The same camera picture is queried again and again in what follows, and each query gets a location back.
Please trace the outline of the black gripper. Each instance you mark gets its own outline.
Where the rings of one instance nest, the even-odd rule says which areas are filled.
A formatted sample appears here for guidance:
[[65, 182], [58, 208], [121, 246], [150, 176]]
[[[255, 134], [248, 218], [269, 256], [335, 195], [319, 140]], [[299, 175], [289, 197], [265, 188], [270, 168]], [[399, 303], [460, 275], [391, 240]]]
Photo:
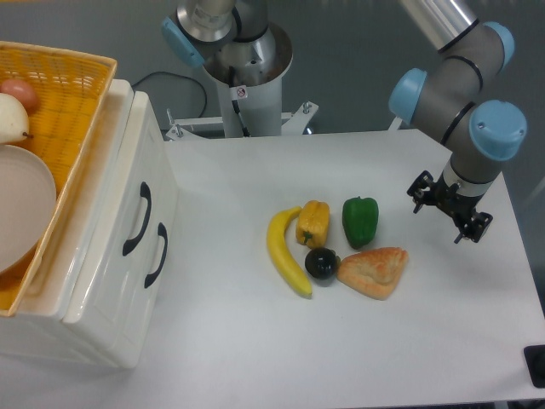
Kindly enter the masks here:
[[432, 175], [424, 170], [410, 185], [407, 195], [412, 198], [414, 213], [418, 213], [423, 206], [436, 206], [445, 214], [453, 218], [459, 234], [454, 239], [458, 244], [462, 239], [480, 242], [493, 216], [486, 212], [474, 211], [479, 197], [461, 195], [451, 186], [448, 187], [445, 179], [440, 177], [435, 183]]

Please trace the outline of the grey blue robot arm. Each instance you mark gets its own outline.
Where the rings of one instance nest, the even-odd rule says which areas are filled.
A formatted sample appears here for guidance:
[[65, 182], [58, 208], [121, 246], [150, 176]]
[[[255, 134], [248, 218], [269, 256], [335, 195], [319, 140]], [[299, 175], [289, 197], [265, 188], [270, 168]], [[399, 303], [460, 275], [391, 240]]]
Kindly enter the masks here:
[[[504, 101], [473, 103], [514, 52], [511, 32], [482, 23], [463, 1], [405, 1], [403, 8], [442, 56], [433, 73], [409, 70], [394, 87], [390, 111], [450, 152], [439, 178], [421, 173], [408, 194], [417, 207], [449, 216], [460, 239], [478, 242], [491, 223], [477, 203], [519, 150], [524, 114]], [[183, 1], [161, 25], [166, 43], [186, 65], [214, 80], [228, 137], [296, 135], [315, 106], [281, 118], [282, 78], [291, 41], [268, 17], [264, 1]]]

